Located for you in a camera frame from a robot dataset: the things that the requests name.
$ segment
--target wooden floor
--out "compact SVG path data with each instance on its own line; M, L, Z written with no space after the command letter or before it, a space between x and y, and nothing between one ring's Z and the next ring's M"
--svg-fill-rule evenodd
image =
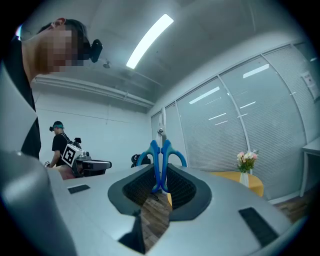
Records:
M141 210L142 232L146 252L159 240L169 226L169 213L172 207L167 195L157 193L159 198L155 201L148 197ZM314 196L314 191L307 192L303 197L295 197L286 202L275 204L292 223L308 213L308 206Z

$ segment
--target scissors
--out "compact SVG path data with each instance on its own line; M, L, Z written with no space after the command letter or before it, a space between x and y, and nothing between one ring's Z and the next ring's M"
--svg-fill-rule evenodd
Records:
M161 114L159 116L158 124L159 124L159 128L157 131L156 140L151 141L150 147L140 155L138 161L136 162L136 165L140 166L142 163L142 160L146 155L152 155L153 164L154 164L154 175L155 175L155 181L156 181L156 184L152 188L152 192L153 193L157 192L161 187L165 192L170 193L166 184L169 156L176 155L180 159L181 165L184 167L187 167L187 161L179 151L173 149L170 140L167 139L166 110L164 107L162 107L161 109ZM162 148L158 146L158 143L160 143L161 139L162 139ZM161 177L160 177L160 168L159 168L160 153L163 155Z

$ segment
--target glass wall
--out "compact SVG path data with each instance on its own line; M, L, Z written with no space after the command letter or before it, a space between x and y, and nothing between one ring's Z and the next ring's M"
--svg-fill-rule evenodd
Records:
M153 140L157 138L157 133L159 129L159 116L160 116L160 113L157 113L153 117L151 117L151 129L152 129Z
M290 45L268 52L265 57L282 76L296 102L304 124L307 143L313 141L320 135L320 101L313 99L302 77L311 70L311 66L297 49Z
M320 97L303 78L310 72L319 87L313 75L317 58L306 43L288 44L186 93L176 101L177 111L167 108L166 125L175 131L169 139L178 138L173 147L185 145L188 166L214 172L236 171L239 152L259 150L252 174L262 181L264 196L272 200L296 193L302 147L320 136Z
M269 199L299 190L306 144L303 123L288 87L263 58L221 75L240 110L251 149L259 150L253 169Z
M202 171L236 171L247 150L244 130L218 78L177 101L189 166Z

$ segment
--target person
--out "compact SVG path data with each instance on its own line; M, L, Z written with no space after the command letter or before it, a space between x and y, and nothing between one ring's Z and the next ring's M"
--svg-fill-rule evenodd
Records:
M55 134L52 142L52 151L54 154L49 168L59 171L63 180L74 179L75 176L71 168L62 160L62 154L67 144L71 143L71 141L65 134L65 128L62 122L55 121L52 128Z
M50 168L66 164L62 160L62 154L64 153L67 144L70 144L70 139L65 134L64 125L62 124L62 122L55 121L52 128L55 136L52 142L52 151L54 152L54 154L52 161L49 165Z
M12 39L4 66L16 88L36 111L31 81L37 75L62 72L65 66L75 66L90 57L87 29L75 19L59 18L43 26L29 40ZM29 130L21 151L39 159L41 138L38 118Z

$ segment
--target black strap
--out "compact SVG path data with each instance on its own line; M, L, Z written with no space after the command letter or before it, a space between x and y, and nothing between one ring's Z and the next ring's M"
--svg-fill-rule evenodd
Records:
M67 136L64 132L59 133L59 134L61 134L61 135L65 138L66 143L68 143L68 144L72 144L72 141L68 138L68 136Z

